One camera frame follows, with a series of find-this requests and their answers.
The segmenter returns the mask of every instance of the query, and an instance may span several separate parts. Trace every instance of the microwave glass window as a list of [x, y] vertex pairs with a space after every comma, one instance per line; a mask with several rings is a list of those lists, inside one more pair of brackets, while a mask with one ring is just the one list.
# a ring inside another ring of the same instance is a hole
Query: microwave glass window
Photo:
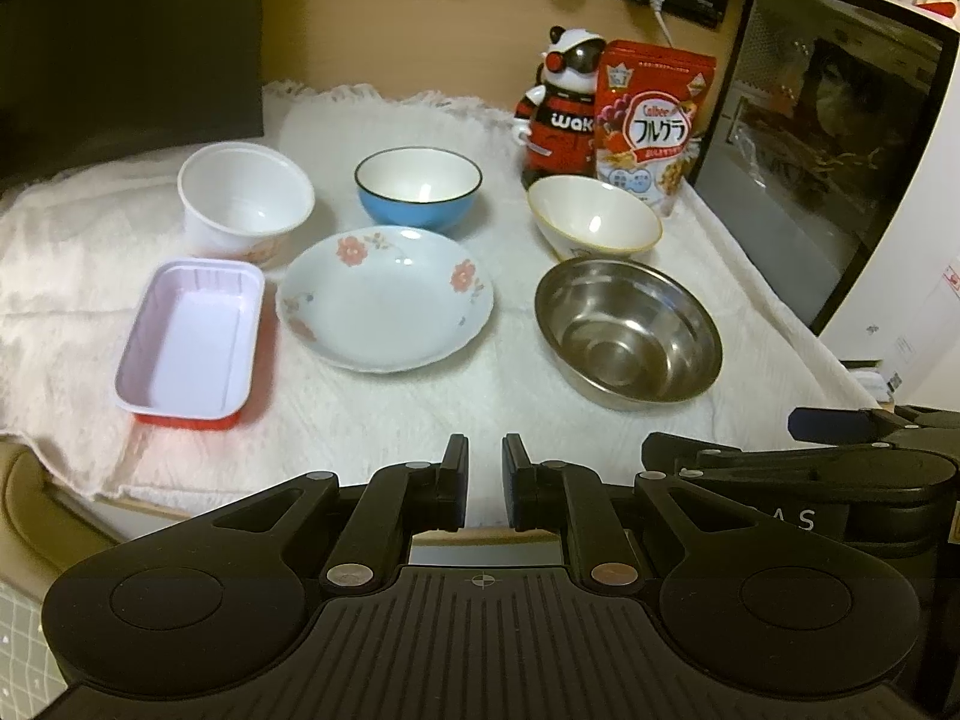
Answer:
[[697, 189], [810, 326], [896, 213], [942, 49], [843, 1], [754, 0]]

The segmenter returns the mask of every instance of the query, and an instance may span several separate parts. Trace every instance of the white tablecloth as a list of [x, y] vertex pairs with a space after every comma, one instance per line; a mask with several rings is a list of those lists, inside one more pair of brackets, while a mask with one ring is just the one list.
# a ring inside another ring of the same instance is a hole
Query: white tablecloth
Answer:
[[368, 153], [414, 143], [476, 161], [482, 196], [452, 237], [493, 276], [491, 322], [437, 365], [360, 375], [324, 365], [278, 330], [269, 293], [241, 424], [223, 433], [140, 425], [114, 404], [112, 377], [151, 272], [185, 253], [175, 179], [190, 149], [33, 186], [0, 206], [0, 430], [30, 437], [77, 493], [196, 514], [312, 469], [333, 470], [345, 485], [366, 482], [387, 464], [438, 460], [449, 434], [464, 433], [467, 519], [497, 525], [507, 432], [519, 432], [535, 460], [577, 461], [628, 484], [651, 431], [778, 449], [794, 446], [786, 418], [796, 405], [875, 405], [686, 189], [650, 263], [712, 314], [723, 371], [688, 403], [604, 410], [570, 389], [539, 342], [533, 295], [554, 260], [524, 202], [509, 114], [434, 94], [390, 103], [368, 87], [314, 95], [275, 86], [265, 115], [266, 143], [293, 157], [317, 189], [316, 213], [296, 233], [299, 250], [368, 224], [352, 183]]

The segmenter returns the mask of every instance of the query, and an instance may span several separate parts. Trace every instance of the tiled floor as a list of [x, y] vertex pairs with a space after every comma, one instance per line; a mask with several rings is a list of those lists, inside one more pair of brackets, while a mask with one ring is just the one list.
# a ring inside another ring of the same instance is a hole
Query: tiled floor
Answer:
[[34, 717], [66, 688], [40, 627], [40, 607], [0, 583], [0, 718]]

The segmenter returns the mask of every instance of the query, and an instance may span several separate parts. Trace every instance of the cream bowl with yellow rim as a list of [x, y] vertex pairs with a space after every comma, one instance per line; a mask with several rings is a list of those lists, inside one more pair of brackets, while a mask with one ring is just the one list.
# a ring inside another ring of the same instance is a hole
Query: cream bowl with yellow rim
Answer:
[[642, 199], [585, 175], [541, 178], [527, 190], [527, 204], [560, 260], [630, 258], [664, 235], [664, 225]]

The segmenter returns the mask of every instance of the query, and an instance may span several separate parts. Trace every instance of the floral plate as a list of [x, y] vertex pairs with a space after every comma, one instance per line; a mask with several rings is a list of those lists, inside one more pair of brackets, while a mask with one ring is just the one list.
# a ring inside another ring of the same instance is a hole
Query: floral plate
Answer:
[[334, 235], [291, 264], [277, 317], [330, 365], [392, 373], [466, 346], [493, 310], [469, 252], [436, 233], [368, 227]]

